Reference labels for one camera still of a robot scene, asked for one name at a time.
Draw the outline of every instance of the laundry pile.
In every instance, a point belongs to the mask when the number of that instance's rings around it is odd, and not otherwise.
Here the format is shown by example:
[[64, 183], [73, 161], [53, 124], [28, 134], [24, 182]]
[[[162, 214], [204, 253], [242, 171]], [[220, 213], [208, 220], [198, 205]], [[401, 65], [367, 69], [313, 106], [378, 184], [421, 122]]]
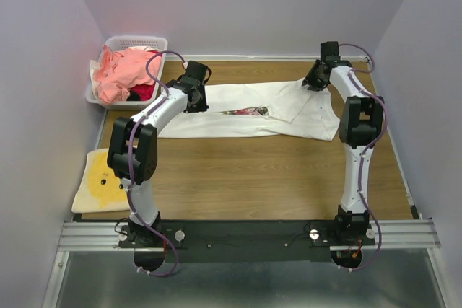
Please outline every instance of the laundry pile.
[[[151, 99], [155, 82], [146, 72], [146, 62], [157, 52], [149, 46], [112, 52], [104, 45], [100, 62], [90, 61], [93, 95], [105, 104]], [[160, 56], [150, 63], [153, 76], [159, 73], [160, 64]]]

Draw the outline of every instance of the gray floor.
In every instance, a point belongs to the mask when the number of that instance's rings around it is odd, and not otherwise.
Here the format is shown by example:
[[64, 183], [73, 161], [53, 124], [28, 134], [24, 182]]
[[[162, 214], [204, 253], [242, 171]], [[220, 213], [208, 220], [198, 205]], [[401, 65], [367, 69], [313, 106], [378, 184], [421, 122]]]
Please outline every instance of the gray floor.
[[132, 256], [72, 253], [58, 307], [444, 307], [426, 250], [384, 250], [358, 273], [333, 263], [209, 263], [180, 265], [169, 278], [136, 273]]

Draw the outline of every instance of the red cloth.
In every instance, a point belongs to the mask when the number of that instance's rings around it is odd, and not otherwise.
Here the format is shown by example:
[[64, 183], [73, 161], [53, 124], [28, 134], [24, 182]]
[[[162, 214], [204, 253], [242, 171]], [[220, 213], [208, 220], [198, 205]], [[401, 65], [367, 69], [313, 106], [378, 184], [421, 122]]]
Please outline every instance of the red cloth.
[[147, 84], [138, 84], [137, 86], [131, 88], [130, 90], [137, 93], [141, 98], [141, 101], [147, 101], [151, 99], [152, 93], [154, 93], [154, 83], [152, 86], [148, 86]]

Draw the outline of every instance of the white wall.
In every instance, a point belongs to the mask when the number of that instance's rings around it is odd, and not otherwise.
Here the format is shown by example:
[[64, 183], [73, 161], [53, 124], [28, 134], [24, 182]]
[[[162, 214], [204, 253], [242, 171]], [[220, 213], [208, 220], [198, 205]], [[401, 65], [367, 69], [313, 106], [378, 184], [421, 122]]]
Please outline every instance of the white wall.
[[435, 220], [462, 302], [462, 0], [404, 0], [374, 80], [417, 208]]
[[85, 0], [106, 38], [162, 35], [184, 54], [273, 55], [318, 55], [326, 40], [374, 50], [402, 1]]
[[0, 305], [40, 307], [101, 121], [83, 95], [103, 37], [83, 0], [0, 9]]

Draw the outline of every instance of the pink cloth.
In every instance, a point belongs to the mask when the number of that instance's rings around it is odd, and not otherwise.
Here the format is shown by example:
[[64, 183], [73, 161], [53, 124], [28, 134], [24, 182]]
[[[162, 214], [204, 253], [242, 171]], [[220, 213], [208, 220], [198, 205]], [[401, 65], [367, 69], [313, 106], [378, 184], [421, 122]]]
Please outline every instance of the pink cloth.
[[148, 84], [139, 84], [130, 90], [137, 93], [141, 101], [147, 101], [151, 99], [152, 93], [154, 93], [154, 86], [155, 84], [151, 84], [150, 86]]
[[[154, 80], [146, 73], [146, 62], [153, 52], [127, 48], [111, 52], [104, 45], [101, 58], [101, 69], [95, 74], [98, 98], [111, 104], [116, 101], [125, 101], [130, 95], [129, 89], [138, 84], [153, 85]], [[149, 72], [153, 76], [159, 73], [161, 58], [157, 57], [149, 65]]]

